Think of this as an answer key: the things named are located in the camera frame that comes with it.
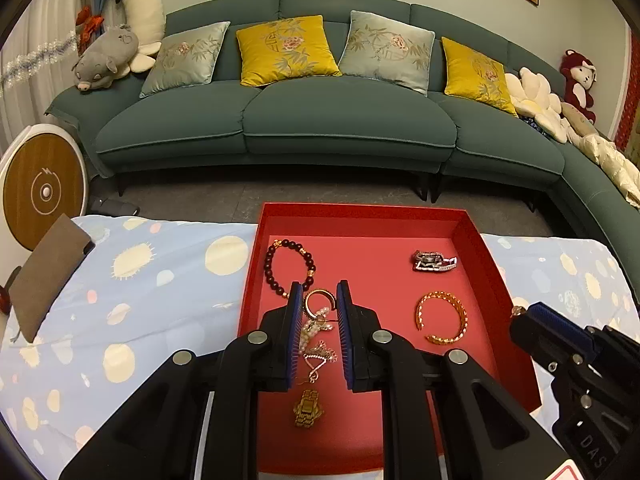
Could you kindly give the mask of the red tray box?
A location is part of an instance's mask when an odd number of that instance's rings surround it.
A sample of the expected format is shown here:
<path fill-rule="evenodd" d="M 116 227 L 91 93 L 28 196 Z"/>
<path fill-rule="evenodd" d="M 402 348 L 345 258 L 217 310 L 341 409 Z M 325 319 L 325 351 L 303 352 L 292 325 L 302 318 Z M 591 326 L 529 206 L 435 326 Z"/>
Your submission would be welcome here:
<path fill-rule="evenodd" d="M 541 404 L 530 357 L 509 336 L 512 300 L 498 266 L 469 215 L 427 207 L 266 203 L 250 258 L 239 333 L 256 330 L 264 314 L 282 307 L 278 287 L 306 278 L 302 255 L 274 250 L 275 240 L 301 244 L 314 258 L 314 286 L 334 292 L 345 280 L 355 304 L 372 309 L 381 325 L 416 348 L 433 345 L 414 326 L 418 300 L 432 290 L 462 301 L 469 327 L 459 348 L 503 385 L 527 411 Z M 416 272 L 417 251 L 457 257 L 448 272 Z M 347 389 L 341 362 L 320 372 L 316 390 L 324 414 L 311 428 L 294 425 L 293 408 L 306 389 L 308 368 L 297 365 L 293 388 L 258 399 L 257 467 L 264 474 L 353 474 L 383 465 L 381 397 Z"/>

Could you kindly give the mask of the gold chain bangle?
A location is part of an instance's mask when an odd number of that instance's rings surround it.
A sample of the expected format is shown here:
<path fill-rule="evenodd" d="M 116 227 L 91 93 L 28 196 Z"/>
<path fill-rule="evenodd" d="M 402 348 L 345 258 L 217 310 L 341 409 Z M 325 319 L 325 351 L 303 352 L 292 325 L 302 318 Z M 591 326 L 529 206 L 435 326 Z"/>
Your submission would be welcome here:
<path fill-rule="evenodd" d="M 432 290 L 418 300 L 413 321 L 430 344 L 439 346 L 459 341 L 469 327 L 469 315 L 462 301 L 443 290 Z"/>

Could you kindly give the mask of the cream satin quilt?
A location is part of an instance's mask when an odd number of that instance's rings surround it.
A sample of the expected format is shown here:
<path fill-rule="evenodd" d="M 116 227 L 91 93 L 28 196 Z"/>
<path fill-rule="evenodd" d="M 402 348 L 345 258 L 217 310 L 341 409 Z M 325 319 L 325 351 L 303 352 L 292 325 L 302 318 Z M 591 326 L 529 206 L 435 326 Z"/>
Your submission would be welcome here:
<path fill-rule="evenodd" d="M 630 206 L 640 208 L 639 169 L 626 159 L 614 143 L 597 134 L 590 134 L 580 138 L 576 146 L 601 168 Z"/>

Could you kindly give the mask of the beige plush cushion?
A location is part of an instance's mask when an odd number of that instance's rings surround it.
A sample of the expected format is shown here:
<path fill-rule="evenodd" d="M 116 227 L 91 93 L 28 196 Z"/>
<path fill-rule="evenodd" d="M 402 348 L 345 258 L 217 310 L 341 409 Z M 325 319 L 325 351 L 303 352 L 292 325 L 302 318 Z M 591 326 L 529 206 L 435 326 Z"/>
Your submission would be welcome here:
<path fill-rule="evenodd" d="M 598 134 L 599 131 L 593 125 L 592 122 L 574 105 L 562 102 L 562 114 L 570 123 L 576 134 L 583 138 L 584 136 L 591 136 L 592 134 Z"/>

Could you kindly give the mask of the cream flower shaped cushion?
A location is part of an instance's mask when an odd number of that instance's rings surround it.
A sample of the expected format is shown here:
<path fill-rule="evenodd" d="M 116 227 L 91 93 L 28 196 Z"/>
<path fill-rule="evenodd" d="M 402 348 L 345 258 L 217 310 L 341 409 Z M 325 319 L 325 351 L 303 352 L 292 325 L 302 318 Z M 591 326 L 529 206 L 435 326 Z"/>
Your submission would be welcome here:
<path fill-rule="evenodd" d="M 559 143 L 568 141 L 570 123 L 561 116 L 560 98 L 551 91 L 548 79 L 522 67 L 518 76 L 506 73 L 506 88 L 518 116 L 531 119 L 545 134 Z"/>

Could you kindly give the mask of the dark green sofa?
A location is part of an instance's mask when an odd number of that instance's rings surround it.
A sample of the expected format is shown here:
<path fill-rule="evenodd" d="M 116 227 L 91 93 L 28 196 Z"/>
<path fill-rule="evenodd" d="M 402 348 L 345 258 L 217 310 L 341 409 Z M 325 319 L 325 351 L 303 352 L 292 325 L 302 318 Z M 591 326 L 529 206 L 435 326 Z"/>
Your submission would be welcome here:
<path fill-rule="evenodd" d="M 605 244 L 631 288 L 639 285 L 639 214 L 606 174 L 570 144 L 546 138 L 501 110 L 447 96 L 441 46 L 427 94 L 356 76 L 240 83 L 235 33 L 259 23 L 321 15 L 334 55 L 349 14 L 369 11 L 432 30 L 482 52 L 508 72 L 529 68 L 555 92 L 564 78 L 532 52 L 452 14 L 398 0 L 209 0 L 168 14 L 168 34 L 227 22 L 209 84 L 142 96 L 128 75 L 111 88 L 61 92 L 48 114 L 74 127 L 100 176 L 169 167 L 330 165 L 414 171 L 441 180 L 504 185 L 548 200 L 562 223 Z"/>

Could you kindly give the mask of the yellow embroidered cushion right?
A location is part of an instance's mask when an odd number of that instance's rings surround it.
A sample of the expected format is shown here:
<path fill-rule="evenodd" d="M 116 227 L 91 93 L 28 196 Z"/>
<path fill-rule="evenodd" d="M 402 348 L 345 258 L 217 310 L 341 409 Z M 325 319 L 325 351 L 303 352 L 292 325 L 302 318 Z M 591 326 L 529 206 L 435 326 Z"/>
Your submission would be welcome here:
<path fill-rule="evenodd" d="M 442 37 L 446 58 L 446 96 L 468 99 L 518 116 L 501 63 L 457 41 Z"/>

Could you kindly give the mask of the yellow embroidered cushion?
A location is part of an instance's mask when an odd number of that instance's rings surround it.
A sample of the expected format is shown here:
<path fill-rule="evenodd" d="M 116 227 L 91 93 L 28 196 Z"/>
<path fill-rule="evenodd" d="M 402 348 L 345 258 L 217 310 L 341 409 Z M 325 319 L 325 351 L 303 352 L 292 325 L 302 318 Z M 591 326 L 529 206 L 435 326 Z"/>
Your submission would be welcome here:
<path fill-rule="evenodd" d="M 457 41 L 442 37 L 446 58 L 446 96 L 468 99 L 518 116 L 501 63 Z"/>
<path fill-rule="evenodd" d="M 282 80 L 339 77 L 321 15 L 296 16 L 239 29 L 240 84 L 259 88 Z"/>

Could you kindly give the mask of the brown rectangular pad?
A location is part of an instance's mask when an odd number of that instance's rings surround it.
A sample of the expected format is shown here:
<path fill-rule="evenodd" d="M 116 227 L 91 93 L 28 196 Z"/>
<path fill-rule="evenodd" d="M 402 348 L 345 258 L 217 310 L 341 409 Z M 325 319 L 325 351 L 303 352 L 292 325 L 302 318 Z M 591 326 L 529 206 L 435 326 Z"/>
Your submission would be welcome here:
<path fill-rule="evenodd" d="M 91 237 L 61 214 L 17 272 L 9 298 L 27 342 L 34 342 L 54 300 L 93 248 Z"/>

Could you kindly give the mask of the grey-green embroidered cushion right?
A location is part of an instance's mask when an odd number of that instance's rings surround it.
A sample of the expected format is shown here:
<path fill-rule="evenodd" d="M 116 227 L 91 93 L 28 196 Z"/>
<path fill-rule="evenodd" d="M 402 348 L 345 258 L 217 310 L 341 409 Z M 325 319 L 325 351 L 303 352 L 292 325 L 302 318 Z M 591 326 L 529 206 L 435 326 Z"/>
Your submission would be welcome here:
<path fill-rule="evenodd" d="M 426 96 L 435 39 L 431 30 L 351 10 L 338 68 L 343 75 L 392 82 Z"/>

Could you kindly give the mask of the grey-green embroidered cushion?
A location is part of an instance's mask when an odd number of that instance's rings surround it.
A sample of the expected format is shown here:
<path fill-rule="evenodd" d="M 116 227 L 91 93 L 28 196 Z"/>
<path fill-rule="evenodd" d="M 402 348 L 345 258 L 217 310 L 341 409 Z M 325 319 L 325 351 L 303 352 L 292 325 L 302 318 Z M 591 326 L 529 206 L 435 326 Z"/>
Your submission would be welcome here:
<path fill-rule="evenodd" d="M 210 84 L 229 25 L 228 21 L 218 22 L 165 37 L 142 84 L 140 98 Z"/>
<path fill-rule="evenodd" d="M 435 39 L 431 30 L 351 10 L 338 68 L 343 75 L 392 82 L 426 96 Z"/>

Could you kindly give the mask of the grey-green embroidered cushion left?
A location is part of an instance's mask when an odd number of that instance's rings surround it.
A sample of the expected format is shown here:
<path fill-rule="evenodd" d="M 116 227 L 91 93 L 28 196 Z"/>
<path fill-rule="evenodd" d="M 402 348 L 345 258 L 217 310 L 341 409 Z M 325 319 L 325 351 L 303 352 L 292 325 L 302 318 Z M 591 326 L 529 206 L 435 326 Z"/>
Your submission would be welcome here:
<path fill-rule="evenodd" d="M 229 25 L 228 21 L 218 22 L 165 37 L 142 84 L 140 98 L 210 84 Z"/>

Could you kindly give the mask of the round wooden white appliance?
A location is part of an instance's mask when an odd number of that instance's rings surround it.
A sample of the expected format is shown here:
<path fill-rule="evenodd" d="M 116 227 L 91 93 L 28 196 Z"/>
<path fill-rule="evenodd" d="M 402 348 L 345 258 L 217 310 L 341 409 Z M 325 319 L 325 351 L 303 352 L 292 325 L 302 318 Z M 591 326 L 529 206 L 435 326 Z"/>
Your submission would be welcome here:
<path fill-rule="evenodd" d="M 80 148 L 63 128 L 26 127 L 1 159 L 1 259 L 27 258 L 61 214 L 81 216 L 88 176 Z"/>

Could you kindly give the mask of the red orange plush toy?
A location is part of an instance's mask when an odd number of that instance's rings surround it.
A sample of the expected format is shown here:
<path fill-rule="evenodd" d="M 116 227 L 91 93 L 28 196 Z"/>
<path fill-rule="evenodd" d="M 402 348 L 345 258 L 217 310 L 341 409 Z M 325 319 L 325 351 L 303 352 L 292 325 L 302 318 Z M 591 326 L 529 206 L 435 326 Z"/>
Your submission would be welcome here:
<path fill-rule="evenodd" d="M 84 6 L 76 16 L 77 51 L 82 55 L 90 46 L 94 37 L 100 32 L 104 18 L 93 14 L 91 6 Z"/>

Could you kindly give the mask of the white llama plush toy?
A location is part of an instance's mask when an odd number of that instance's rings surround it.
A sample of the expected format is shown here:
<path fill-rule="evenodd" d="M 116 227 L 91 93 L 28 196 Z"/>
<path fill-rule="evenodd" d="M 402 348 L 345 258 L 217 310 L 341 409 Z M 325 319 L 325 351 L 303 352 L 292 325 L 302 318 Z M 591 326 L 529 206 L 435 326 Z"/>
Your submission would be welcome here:
<path fill-rule="evenodd" d="M 130 62 L 133 73 L 144 73 L 155 64 L 165 36 L 166 15 L 162 0 L 116 0 L 124 6 L 126 24 L 138 37 L 138 52 Z"/>

